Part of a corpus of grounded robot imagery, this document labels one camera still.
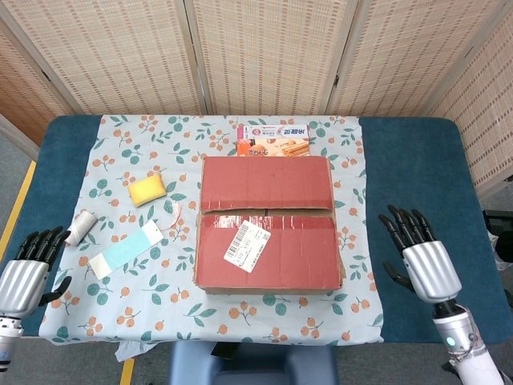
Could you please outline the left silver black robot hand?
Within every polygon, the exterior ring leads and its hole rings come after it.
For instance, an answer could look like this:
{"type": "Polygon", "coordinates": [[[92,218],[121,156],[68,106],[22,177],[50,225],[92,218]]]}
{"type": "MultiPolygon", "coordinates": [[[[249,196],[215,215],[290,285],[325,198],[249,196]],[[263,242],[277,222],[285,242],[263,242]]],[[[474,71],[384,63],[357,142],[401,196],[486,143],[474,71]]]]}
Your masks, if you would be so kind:
{"type": "Polygon", "coordinates": [[[30,233],[19,246],[14,259],[7,262],[1,275],[1,316],[21,320],[38,307],[61,298],[72,277],[66,276],[57,289],[45,292],[46,281],[69,230],[58,226],[30,233]]]}

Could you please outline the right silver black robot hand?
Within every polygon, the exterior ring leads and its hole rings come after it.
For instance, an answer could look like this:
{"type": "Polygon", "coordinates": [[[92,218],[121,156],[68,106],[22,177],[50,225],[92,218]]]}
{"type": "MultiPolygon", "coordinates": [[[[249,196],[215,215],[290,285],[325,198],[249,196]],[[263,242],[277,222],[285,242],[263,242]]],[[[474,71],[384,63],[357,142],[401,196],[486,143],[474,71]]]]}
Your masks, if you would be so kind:
{"type": "Polygon", "coordinates": [[[388,276],[425,303],[454,301],[462,289],[462,283],[444,244],[435,237],[429,221],[417,209],[407,211],[389,205],[388,210],[392,218],[380,214],[378,219],[386,227],[407,272],[403,276],[390,261],[384,261],[382,264],[388,276]]]}

